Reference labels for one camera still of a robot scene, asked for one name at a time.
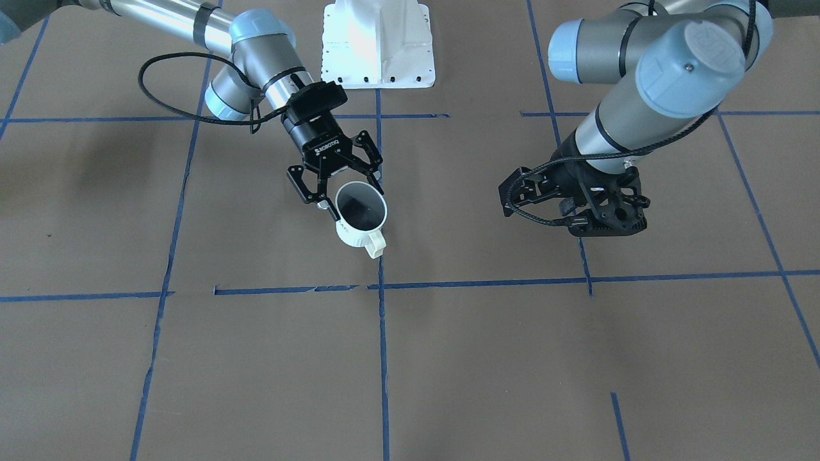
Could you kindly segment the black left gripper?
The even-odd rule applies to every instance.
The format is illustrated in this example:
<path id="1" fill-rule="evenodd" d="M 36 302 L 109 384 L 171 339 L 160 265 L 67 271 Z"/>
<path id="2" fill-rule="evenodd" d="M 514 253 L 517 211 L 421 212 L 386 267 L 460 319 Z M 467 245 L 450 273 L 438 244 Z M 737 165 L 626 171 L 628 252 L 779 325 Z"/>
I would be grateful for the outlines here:
<path id="1" fill-rule="evenodd" d="M 577 209 L 586 208 L 586 206 L 576 207 L 573 199 L 574 193 L 578 191 L 578 181 L 574 173 L 583 164 L 593 167 L 588 161 L 561 161 L 561 163 L 550 161 L 536 168 L 523 166 L 513 170 L 513 173 L 498 187 L 505 216 L 512 216 L 513 213 L 524 216 L 522 206 L 538 204 L 555 198 L 563 201 L 559 205 L 562 216 L 568 216 Z M 635 166 L 635 164 L 633 161 L 626 160 L 621 163 L 621 166 L 624 167 L 624 172 L 627 167 Z"/>

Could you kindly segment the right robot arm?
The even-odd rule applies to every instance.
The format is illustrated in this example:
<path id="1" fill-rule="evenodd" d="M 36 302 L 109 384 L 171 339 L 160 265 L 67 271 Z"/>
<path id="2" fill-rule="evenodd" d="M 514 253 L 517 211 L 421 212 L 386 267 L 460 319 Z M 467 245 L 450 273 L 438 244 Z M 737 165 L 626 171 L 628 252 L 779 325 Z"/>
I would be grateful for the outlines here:
<path id="1" fill-rule="evenodd" d="M 217 125 L 259 125 L 279 119 L 301 155 L 287 176 L 305 204 L 313 202 L 339 221 L 345 204 L 330 199 L 327 183 L 342 170 L 363 175 L 378 197 L 380 152 L 371 136 L 343 133 L 332 114 L 347 101 L 335 82 L 314 81 L 296 52 L 295 34 L 271 11 L 231 14 L 204 1 L 3 1 L 2 43 L 19 38 L 50 14 L 78 6 L 103 10 L 181 38 L 201 47 L 201 58 L 223 63 L 208 84 L 204 102 L 210 117 L 166 104 L 168 111 Z"/>

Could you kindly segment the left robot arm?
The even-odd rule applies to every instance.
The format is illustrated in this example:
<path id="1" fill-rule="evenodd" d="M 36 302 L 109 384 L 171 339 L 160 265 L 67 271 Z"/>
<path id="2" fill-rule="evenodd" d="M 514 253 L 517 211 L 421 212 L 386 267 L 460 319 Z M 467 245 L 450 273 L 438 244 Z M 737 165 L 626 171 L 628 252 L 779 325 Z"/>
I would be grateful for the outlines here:
<path id="1" fill-rule="evenodd" d="M 547 163 L 501 184 L 504 215 L 572 231 L 642 227 L 650 199 L 638 161 L 705 123 L 771 37 L 771 13 L 756 1 L 676 13 L 648 1 L 560 24 L 548 44 L 554 78 L 611 90 Z"/>

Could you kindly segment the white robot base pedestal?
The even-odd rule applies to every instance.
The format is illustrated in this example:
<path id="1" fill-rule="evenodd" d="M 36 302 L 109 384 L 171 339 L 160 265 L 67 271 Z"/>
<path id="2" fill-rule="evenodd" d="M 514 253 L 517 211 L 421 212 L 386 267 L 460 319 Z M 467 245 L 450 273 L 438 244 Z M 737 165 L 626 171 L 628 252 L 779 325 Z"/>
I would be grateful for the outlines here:
<path id="1" fill-rule="evenodd" d="M 431 13 L 418 1 L 336 1 L 324 8 L 322 81 L 355 88 L 431 88 Z"/>

